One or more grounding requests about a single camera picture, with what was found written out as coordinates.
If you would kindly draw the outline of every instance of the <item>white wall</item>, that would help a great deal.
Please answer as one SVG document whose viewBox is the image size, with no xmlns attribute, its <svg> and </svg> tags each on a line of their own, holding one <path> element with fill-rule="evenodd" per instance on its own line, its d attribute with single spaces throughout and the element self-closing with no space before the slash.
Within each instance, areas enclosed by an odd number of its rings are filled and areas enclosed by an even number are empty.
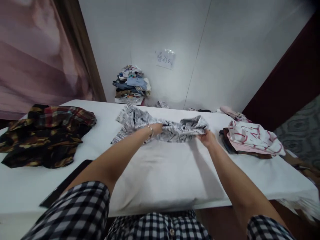
<svg viewBox="0 0 320 240">
<path fill-rule="evenodd" d="M 242 111 L 311 17 L 306 3 L 212 0 L 185 107 Z"/>
<path fill-rule="evenodd" d="M 149 78 L 149 103 L 242 111 L 311 17 L 303 0 L 79 0 L 108 102 L 127 64 Z M 155 50 L 176 53 L 174 70 Z"/>
</svg>

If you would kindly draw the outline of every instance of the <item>black and white checkered fabric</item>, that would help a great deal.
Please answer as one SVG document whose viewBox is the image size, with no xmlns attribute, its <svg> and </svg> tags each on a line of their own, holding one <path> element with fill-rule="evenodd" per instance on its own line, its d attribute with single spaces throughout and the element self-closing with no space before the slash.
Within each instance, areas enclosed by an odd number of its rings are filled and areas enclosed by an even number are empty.
<svg viewBox="0 0 320 240">
<path fill-rule="evenodd" d="M 157 119 L 148 112 L 144 112 L 132 104 L 127 104 L 116 119 L 123 125 L 120 132 L 111 141 L 112 144 L 119 142 L 126 136 L 154 123 L 162 123 L 162 133 L 154 138 L 165 142 L 188 142 L 196 135 L 204 134 L 205 129 L 209 128 L 207 121 L 201 116 L 191 119 L 182 119 L 179 123 Z"/>
<path fill-rule="evenodd" d="M 22 239 L 102 239 L 109 201 L 109 190 L 103 183 L 75 186 L 61 195 Z M 193 210 L 117 217 L 107 236 L 107 239 L 137 238 L 211 239 Z M 248 223 L 248 239 L 294 238 L 275 220 L 254 216 Z"/>
</svg>

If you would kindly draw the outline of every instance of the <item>person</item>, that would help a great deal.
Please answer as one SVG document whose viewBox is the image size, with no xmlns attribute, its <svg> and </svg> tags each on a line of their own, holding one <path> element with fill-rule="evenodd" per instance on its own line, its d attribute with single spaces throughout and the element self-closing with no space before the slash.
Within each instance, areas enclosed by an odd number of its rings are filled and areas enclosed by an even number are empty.
<svg viewBox="0 0 320 240">
<path fill-rule="evenodd" d="M 142 144 L 161 132 L 161 124 L 152 124 L 111 146 L 73 180 L 22 239 L 103 238 L 110 197 L 118 178 Z M 277 211 L 229 158 L 214 134 L 206 130 L 197 137 L 208 149 L 248 239 L 294 239 Z M 211 236 L 197 221 L 194 211 L 189 210 L 115 218 L 107 239 L 127 238 L 211 239 Z"/>
</svg>

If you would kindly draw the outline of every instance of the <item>black and white patterned shirt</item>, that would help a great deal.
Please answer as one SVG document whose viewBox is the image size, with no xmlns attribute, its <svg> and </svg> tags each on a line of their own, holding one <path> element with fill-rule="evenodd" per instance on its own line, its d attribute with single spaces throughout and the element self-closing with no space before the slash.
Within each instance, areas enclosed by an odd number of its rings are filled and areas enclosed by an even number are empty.
<svg viewBox="0 0 320 240">
<path fill-rule="evenodd" d="M 68 190 L 52 204 L 22 238 L 102 239 L 110 193 L 100 182 L 85 182 Z M 265 216 L 253 216 L 248 239 L 294 239 L 282 225 Z M 194 211 L 117 217 L 107 239 L 211 239 Z"/>
</svg>

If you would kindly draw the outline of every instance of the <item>white table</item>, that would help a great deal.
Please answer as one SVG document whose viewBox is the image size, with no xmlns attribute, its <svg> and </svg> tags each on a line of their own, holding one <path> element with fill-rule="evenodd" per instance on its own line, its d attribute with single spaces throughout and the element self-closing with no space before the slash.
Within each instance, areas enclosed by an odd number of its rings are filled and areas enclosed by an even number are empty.
<svg viewBox="0 0 320 240">
<path fill-rule="evenodd" d="M 40 216 L 45 209 L 40 208 L 39 204 L 81 162 L 85 159 L 94 160 L 108 149 L 121 128 L 115 119 L 124 105 L 84 100 L 73 100 L 63 105 L 94 112 L 96 126 L 82 138 L 83 143 L 78 146 L 74 162 L 67 167 L 10 169 L 0 164 L 0 222 L 8 219 L 9 222 L 12 219 L 16 221 L 21 216 Z M 231 120 L 221 113 L 139 108 L 147 110 L 154 117 L 173 121 L 201 114 L 216 136 Z M 4 157 L 5 154 L 0 153 L 0 161 Z M 279 156 L 268 160 L 248 155 L 230 157 L 270 200 L 304 198 L 319 201 L 317 188 Z M 191 143 L 154 140 L 138 150 L 119 178 L 111 198 L 109 216 L 227 205 L 231 205 L 228 196 L 221 186 L 207 149 L 199 140 Z"/>
</svg>

